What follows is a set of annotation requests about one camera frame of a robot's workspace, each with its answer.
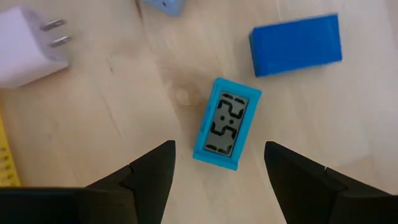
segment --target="light blue object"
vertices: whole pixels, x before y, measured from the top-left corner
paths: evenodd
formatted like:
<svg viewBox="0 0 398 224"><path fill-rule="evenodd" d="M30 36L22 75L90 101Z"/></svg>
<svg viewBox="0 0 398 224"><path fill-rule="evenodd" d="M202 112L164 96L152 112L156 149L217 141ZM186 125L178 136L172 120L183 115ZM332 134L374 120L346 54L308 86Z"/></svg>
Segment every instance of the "light blue object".
<svg viewBox="0 0 398 224"><path fill-rule="evenodd" d="M257 77L343 58L337 14L256 27L249 40Z"/></svg>
<svg viewBox="0 0 398 224"><path fill-rule="evenodd" d="M171 16L179 16L185 0L144 0Z"/></svg>
<svg viewBox="0 0 398 224"><path fill-rule="evenodd" d="M215 120L216 108L221 103L221 92L228 92L248 100L246 111L243 114L238 135L235 139L233 150L230 156L223 156L221 154L207 151L205 149L205 142L207 140L211 124L213 123L213 120ZM260 90L231 82L224 78L217 78L214 82L213 91L211 93L209 103L207 104L205 116L203 118L200 132L197 137L197 142L195 144L193 152L193 158L227 169L237 170L239 159L244 149L244 143L248 136L250 125L253 120L254 112L256 111L256 107L260 97Z"/></svg>

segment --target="digital clock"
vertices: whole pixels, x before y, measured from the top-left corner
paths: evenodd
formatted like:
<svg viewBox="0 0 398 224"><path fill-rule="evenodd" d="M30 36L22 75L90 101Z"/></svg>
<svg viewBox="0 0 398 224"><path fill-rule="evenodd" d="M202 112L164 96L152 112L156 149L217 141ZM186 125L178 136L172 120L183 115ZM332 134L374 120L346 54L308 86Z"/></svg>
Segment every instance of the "digital clock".
<svg viewBox="0 0 398 224"><path fill-rule="evenodd" d="M261 91L217 78L193 158L237 170Z"/></svg>

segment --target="plug prong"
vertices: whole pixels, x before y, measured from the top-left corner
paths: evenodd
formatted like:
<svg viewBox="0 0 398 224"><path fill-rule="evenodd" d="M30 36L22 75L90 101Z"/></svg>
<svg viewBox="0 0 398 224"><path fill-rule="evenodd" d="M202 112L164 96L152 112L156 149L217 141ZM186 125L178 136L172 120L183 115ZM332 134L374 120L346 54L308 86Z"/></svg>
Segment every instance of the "plug prong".
<svg viewBox="0 0 398 224"><path fill-rule="evenodd" d="M64 24L66 24L66 23L67 23L67 21L65 19L56 19L51 22L48 22L46 25L43 25L41 27L41 29L42 29L42 31L49 31L50 29L54 29L58 26L62 26Z"/></svg>
<svg viewBox="0 0 398 224"><path fill-rule="evenodd" d="M60 45L63 45L67 42L69 42L72 38L70 36L65 36L65 37L61 37L58 38L57 40L54 40L53 42L51 42L49 44L50 47L58 47Z"/></svg>

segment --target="blue block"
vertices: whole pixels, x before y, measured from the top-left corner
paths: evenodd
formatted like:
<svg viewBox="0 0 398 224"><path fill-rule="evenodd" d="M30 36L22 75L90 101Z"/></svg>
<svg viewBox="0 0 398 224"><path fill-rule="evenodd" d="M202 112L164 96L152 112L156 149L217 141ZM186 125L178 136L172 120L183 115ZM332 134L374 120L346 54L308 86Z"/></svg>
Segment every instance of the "blue block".
<svg viewBox="0 0 398 224"><path fill-rule="evenodd" d="M144 0L171 16L179 16L185 0Z"/></svg>
<svg viewBox="0 0 398 224"><path fill-rule="evenodd" d="M337 14L255 27L249 40L257 77L343 58Z"/></svg>

